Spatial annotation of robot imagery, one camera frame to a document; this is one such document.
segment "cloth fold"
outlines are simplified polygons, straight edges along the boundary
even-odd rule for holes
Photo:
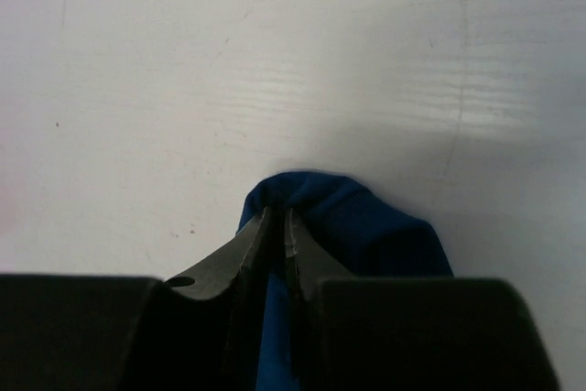
[[[356,180],[294,171],[261,181],[246,197],[239,230],[265,207],[293,208],[313,238],[356,275],[451,277],[431,225],[378,199]],[[288,297],[279,262],[269,277],[257,390],[298,389],[291,374]]]

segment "dark blue towel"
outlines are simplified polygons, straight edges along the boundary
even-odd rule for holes
[[[265,179],[246,197],[239,229],[266,206],[277,213],[294,208],[316,241],[356,275],[452,276],[429,223],[353,179],[307,171]],[[257,390],[298,389],[290,369],[287,289],[278,272],[268,280]]]

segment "white surface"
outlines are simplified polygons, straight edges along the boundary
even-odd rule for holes
[[[168,277],[348,173],[586,384],[586,0],[1,0],[0,54],[0,269]]]

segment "screw hole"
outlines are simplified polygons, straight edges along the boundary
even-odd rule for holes
[[[195,284],[195,279],[192,277],[173,277],[165,281],[165,284],[172,288],[185,288],[186,286]]]

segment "blue cloth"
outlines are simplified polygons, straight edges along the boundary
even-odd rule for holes
[[[239,229],[266,206],[294,208],[313,238],[356,275],[451,277],[431,225],[387,205],[344,176],[297,171],[260,182],[246,197]],[[291,374],[288,294],[278,262],[268,279],[257,390],[297,390]]]

